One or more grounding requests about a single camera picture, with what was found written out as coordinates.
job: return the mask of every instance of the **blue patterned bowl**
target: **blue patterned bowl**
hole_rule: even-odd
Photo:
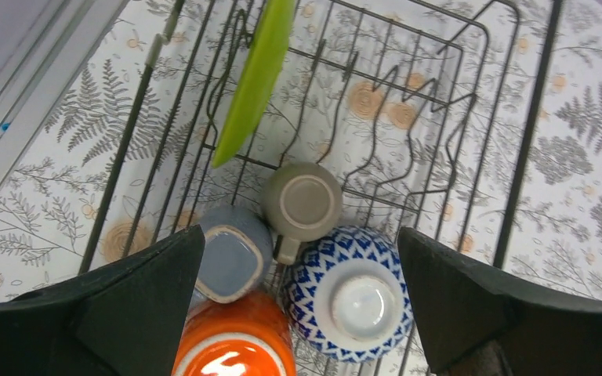
[[[397,251],[357,226],[337,227],[306,248],[285,275],[283,305],[300,335],[343,362],[382,357],[412,325]]]

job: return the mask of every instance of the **orange cup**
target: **orange cup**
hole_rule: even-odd
[[[183,329],[172,376],[296,376],[285,315],[261,291],[202,303]]]

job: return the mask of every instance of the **dish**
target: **dish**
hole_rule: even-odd
[[[267,2],[218,139],[213,168],[236,155],[257,128],[282,69],[293,20],[293,0]]]
[[[262,283],[273,261],[274,244],[269,228],[254,212],[221,206],[207,211],[198,223],[205,236],[195,282],[201,295],[229,303]]]
[[[289,327],[276,302],[253,291],[229,304],[190,311],[174,376],[295,376]]]
[[[310,244],[285,278],[283,306],[292,327],[336,360],[378,359],[412,325],[400,259],[375,230],[335,228]]]
[[[302,241],[319,239],[335,227],[343,208],[340,184],[315,163],[279,168],[262,196],[264,215],[280,234],[276,260],[285,265],[294,263]]]

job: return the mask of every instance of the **black wire dish rack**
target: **black wire dish rack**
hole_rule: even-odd
[[[395,14],[392,4],[398,6]],[[138,116],[157,72],[158,54],[183,12],[201,14],[202,22],[196,25],[190,59],[184,61],[124,255],[151,199],[153,181],[163,179],[162,160],[170,153],[176,159],[166,169],[169,189],[161,198],[153,242],[189,226],[212,206],[259,210],[261,186],[277,168],[316,161],[342,183],[344,222],[376,228],[392,240],[402,226],[436,239],[448,231],[457,234],[456,251],[469,246],[466,232],[480,200],[476,188],[497,128],[500,100],[510,95],[506,74],[520,26],[514,3],[492,0],[481,5],[449,9],[420,0],[392,0],[370,8],[343,0],[298,0],[288,55],[263,120],[239,155],[211,169],[220,127],[264,4],[176,1],[164,33],[151,47],[80,273],[92,264],[130,139],[141,125]],[[551,17],[557,18],[558,12],[559,6],[553,7]],[[414,22],[401,15],[415,15]],[[551,26],[539,59],[541,78],[553,36]],[[523,136],[521,152],[492,260],[496,266],[502,264],[513,223],[541,81],[530,93],[528,123],[518,135]],[[452,195],[460,196],[461,204],[451,205]],[[279,293],[284,272],[282,266],[271,270],[267,283],[272,293]],[[414,328],[399,349],[373,363],[338,364],[298,338],[295,353],[299,374],[428,373]]]

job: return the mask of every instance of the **mug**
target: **mug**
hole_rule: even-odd
[[[207,211],[198,224],[205,247],[195,282],[200,295],[195,292],[194,301],[203,295],[214,302],[233,302],[264,280],[274,246],[268,227],[255,213],[222,206]]]
[[[172,376],[199,374],[295,376],[289,326],[276,302],[252,291],[236,302],[207,301],[190,311]]]
[[[302,242],[323,237],[337,223],[343,192],[331,172],[315,163],[287,164],[267,181],[262,206],[280,236],[276,259],[291,265]]]
[[[208,298],[204,296],[201,292],[198,291],[197,288],[193,290],[193,297],[190,299],[190,307],[188,307],[188,311],[191,311],[195,307],[199,306],[203,302],[206,302]]]
[[[288,268],[283,292],[295,330],[339,361],[380,358],[412,325],[396,248],[372,229],[341,226],[309,244]]]

